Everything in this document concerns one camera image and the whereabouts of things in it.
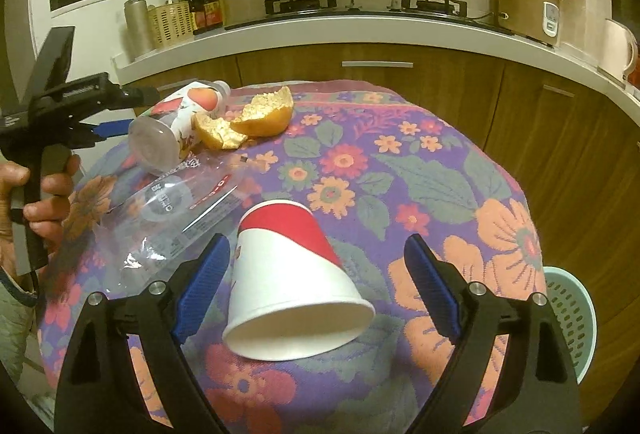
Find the person's left hand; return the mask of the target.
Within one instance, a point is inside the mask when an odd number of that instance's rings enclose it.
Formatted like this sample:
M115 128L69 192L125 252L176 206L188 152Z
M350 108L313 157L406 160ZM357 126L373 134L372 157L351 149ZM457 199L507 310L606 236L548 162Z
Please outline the person's left hand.
M47 198L24 206L23 217L32 232L44 240L53 252L63 238L63 221L70 215L70 195L74 190L73 176L79 170L80 158L71 154L59 173L43 176L40 188ZM10 218L11 191L29 180L29 168L13 161L1 164L1 265L8 269L15 265L16 254Z

